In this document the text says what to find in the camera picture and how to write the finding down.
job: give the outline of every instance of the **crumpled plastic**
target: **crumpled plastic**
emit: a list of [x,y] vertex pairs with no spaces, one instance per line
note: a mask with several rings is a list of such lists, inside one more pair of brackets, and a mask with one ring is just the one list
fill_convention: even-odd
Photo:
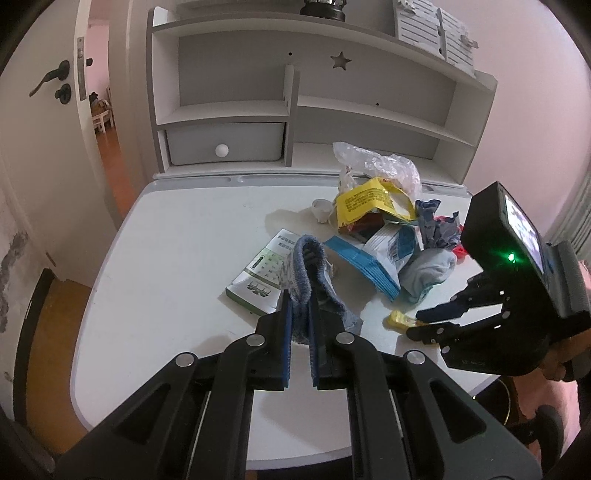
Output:
[[370,178],[382,177],[388,179],[413,201],[417,200],[423,191],[421,177],[415,164],[405,157],[399,157],[395,154],[386,157],[345,142],[333,143],[333,152],[336,159],[344,167],[363,172]]
[[350,192],[357,186],[351,167],[344,166],[339,173],[339,195]]

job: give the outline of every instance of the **white door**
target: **white door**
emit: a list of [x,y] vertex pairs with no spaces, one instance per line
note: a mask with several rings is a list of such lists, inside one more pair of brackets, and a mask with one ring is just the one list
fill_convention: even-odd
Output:
[[[0,186],[17,221],[58,278],[92,286],[121,217],[105,179],[88,99],[80,100],[76,43],[90,0],[55,0],[0,75]],[[70,62],[29,97],[44,75]],[[65,83],[72,98],[55,92]]]

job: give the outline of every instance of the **drawer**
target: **drawer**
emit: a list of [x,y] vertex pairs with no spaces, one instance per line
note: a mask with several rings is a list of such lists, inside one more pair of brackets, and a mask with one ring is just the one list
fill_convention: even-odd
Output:
[[191,165],[220,161],[279,160],[284,128],[284,123],[170,128],[166,130],[170,161],[173,165]]

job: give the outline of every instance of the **doorway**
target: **doorway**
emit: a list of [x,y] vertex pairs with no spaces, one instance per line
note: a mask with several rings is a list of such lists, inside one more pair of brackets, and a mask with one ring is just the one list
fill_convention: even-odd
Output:
[[111,0],[92,0],[85,38],[86,91],[107,182],[113,191],[117,209],[125,218],[137,196],[121,154],[111,101],[108,53],[110,13]]

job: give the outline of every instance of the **desk surface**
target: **desk surface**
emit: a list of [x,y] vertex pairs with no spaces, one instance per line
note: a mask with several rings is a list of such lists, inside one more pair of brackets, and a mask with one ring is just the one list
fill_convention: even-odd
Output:
[[[80,328],[70,387],[87,428],[179,352],[213,355],[254,331],[258,317],[227,298],[225,287],[281,228],[312,233],[322,241],[333,235],[309,207],[316,198],[334,198],[336,186],[327,185],[335,185],[335,178],[293,177],[158,180],[144,190],[111,246]],[[246,186],[252,183],[263,186]],[[439,215],[459,210],[462,220],[466,216],[467,198],[424,197],[442,200]],[[400,298],[391,303],[348,264],[337,267],[337,293],[365,321],[361,335],[379,350],[402,355],[420,348],[472,394],[494,380],[447,369],[438,348],[386,329],[383,322],[392,309],[413,314],[416,308]],[[448,301],[479,271],[477,263],[466,259],[420,307]],[[461,323],[497,311],[469,312]],[[294,344],[291,355],[290,387],[255,393],[249,469],[350,455],[345,392],[312,387],[307,347]]]

